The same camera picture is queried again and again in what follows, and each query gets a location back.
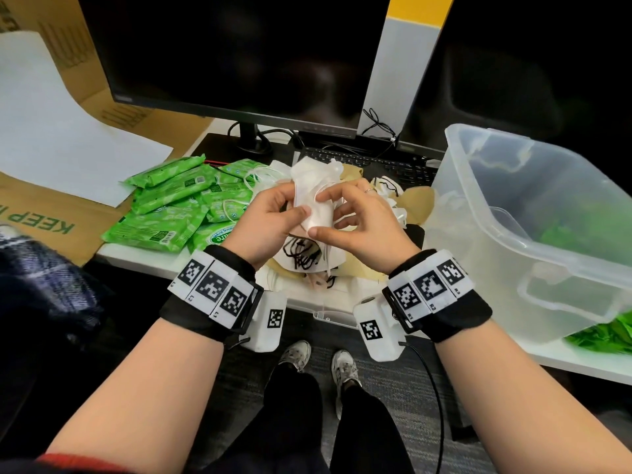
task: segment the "white desk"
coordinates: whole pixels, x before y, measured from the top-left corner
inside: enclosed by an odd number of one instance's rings
[[[225,134],[232,123],[216,119],[207,132]],[[186,155],[193,152],[204,135],[206,133],[200,136]],[[269,139],[273,142],[289,142],[289,136],[283,133],[273,133]],[[169,279],[184,268],[188,258],[186,249],[180,254],[173,254],[112,244],[104,245],[97,252],[97,259],[114,266]],[[278,277],[266,267],[257,272],[257,283],[265,289],[284,291],[288,295],[289,308],[311,312],[315,318],[347,327],[355,326],[351,314],[353,306],[383,288],[379,283],[366,279],[339,278],[333,288],[314,291],[301,281]],[[517,339],[517,342],[541,365],[632,385],[632,356],[593,353],[562,340],[546,344],[521,339]]]

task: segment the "shoe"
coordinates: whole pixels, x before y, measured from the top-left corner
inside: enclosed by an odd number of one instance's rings
[[[286,349],[279,359],[279,364],[290,363],[298,372],[303,372],[312,355],[312,346],[307,341],[297,341]]]
[[[337,351],[334,354],[331,359],[331,375],[336,383],[336,416],[340,420],[343,415],[343,384],[352,379],[362,387],[362,383],[358,379],[358,366],[356,366],[349,351]]]

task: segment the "plaid fabric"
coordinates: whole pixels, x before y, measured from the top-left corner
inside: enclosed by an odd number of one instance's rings
[[[86,342],[104,319],[112,292],[97,279],[10,225],[0,225],[0,317],[43,311],[74,342]]]

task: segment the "cardboard box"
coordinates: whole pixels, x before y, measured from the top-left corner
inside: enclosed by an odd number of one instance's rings
[[[68,92],[91,116],[109,126],[186,153],[211,118],[115,103],[77,0],[0,0],[0,33],[42,35]],[[42,188],[0,173],[0,223],[15,225],[81,266],[103,243],[100,235],[129,210]]]

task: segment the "hand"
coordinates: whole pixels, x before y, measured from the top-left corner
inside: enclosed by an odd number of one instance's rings
[[[258,193],[222,246],[241,256],[255,270],[261,268],[281,249],[289,231],[311,214],[309,206],[297,206],[280,213],[281,207],[292,199],[293,182]]]
[[[344,198],[346,203],[336,208],[330,227],[313,227],[308,231],[312,239],[336,246],[355,255],[369,268],[390,274],[401,263],[420,252],[399,225],[389,204],[364,178],[342,182],[323,190],[316,201],[336,201]],[[357,226],[353,231],[340,231],[347,226]]]

